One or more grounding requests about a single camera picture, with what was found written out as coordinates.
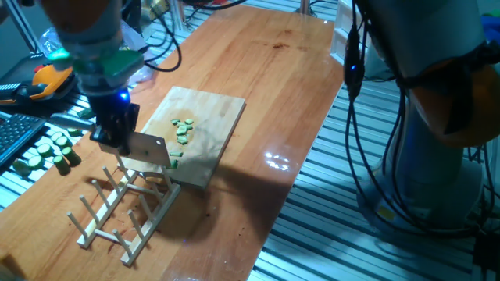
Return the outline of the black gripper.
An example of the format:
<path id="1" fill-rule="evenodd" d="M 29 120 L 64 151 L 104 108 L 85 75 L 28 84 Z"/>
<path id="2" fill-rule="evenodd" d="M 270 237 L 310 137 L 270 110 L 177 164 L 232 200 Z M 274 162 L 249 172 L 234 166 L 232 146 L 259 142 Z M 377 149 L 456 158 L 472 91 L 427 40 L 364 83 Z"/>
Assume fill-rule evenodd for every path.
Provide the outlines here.
<path id="1" fill-rule="evenodd" d="M 128 90 L 118 90 L 100 96 L 89 95 L 88 101 L 97 124 L 104 130 L 93 132 L 90 140 L 111 148 L 117 147 L 119 155 L 129 155 L 129 132 L 136 129 L 140 105 L 131 102 Z M 108 133 L 111 136 L 119 135 L 117 141 Z"/>

